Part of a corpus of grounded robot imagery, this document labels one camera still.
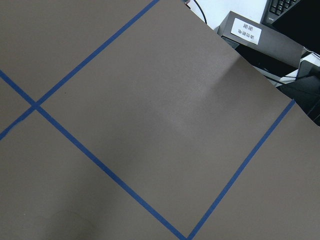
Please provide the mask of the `black labelled box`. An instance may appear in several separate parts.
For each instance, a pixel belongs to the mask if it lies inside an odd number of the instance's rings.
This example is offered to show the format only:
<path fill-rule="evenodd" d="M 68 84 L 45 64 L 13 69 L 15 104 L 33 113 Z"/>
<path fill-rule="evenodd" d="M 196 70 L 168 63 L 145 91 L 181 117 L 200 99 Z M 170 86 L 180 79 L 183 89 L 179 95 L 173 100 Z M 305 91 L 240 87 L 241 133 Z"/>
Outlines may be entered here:
<path fill-rule="evenodd" d="M 260 70 L 283 77 L 300 66 L 302 45 L 233 11 L 216 30 L 246 61 Z"/>

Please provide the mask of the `black keyboard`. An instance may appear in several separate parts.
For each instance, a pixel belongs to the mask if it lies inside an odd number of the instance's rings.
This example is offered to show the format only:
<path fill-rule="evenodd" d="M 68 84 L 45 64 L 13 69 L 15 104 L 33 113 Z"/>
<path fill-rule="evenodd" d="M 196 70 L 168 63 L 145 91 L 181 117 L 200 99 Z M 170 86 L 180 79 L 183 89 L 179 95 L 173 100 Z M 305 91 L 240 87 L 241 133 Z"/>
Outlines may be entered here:
<path fill-rule="evenodd" d="M 267 0 L 260 23 L 264 25 L 273 24 L 299 2 L 300 0 Z"/>

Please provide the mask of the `black monitor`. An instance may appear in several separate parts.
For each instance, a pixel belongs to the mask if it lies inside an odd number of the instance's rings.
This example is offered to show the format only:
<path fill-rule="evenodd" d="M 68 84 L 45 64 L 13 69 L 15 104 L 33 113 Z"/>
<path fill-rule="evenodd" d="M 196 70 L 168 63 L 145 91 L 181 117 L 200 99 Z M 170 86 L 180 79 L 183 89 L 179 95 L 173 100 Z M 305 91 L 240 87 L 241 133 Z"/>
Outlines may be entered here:
<path fill-rule="evenodd" d="M 320 53 L 320 1 L 297 0 L 272 27 L 308 50 Z"/>

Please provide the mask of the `blue tape line lengthwise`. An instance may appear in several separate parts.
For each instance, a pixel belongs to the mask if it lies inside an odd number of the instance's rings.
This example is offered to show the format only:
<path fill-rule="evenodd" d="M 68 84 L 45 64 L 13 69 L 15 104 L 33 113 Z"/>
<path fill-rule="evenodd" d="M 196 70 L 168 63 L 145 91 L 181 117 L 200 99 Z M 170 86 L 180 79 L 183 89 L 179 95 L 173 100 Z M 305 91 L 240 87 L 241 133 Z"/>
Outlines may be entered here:
<path fill-rule="evenodd" d="M 119 187 L 129 194 L 137 203 L 139 203 L 146 211 L 148 211 L 155 219 L 157 219 L 164 227 L 166 227 L 179 240 L 185 240 L 186 237 L 176 229 L 168 220 L 166 220 L 159 212 L 157 212 L 150 204 L 148 204 L 141 196 L 139 196 L 130 186 L 128 186 L 120 177 L 118 177 L 107 165 L 99 160 L 91 151 L 89 151 L 80 141 L 78 141 L 70 132 L 68 132 L 56 119 L 54 119 L 46 110 L 36 103 L 25 91 L 23 91 L 13 80 L 11 80 L 3 71 L 0 72 L 0 78 L 8 84 L 15 92 L 17 92 L 30 107 L 14 120 L 1 133 L 0 138 L 4 139 L 8 133 L 13 130 L 20 122 L 25 120 L 31 113 L 37 111 L 44 117 L 53 127 L 55 127 L 63 136 L 65 136 L 77 149 L 79 149 L 86 157 L 96 164 L 105 174 L 107 174 Z"/>

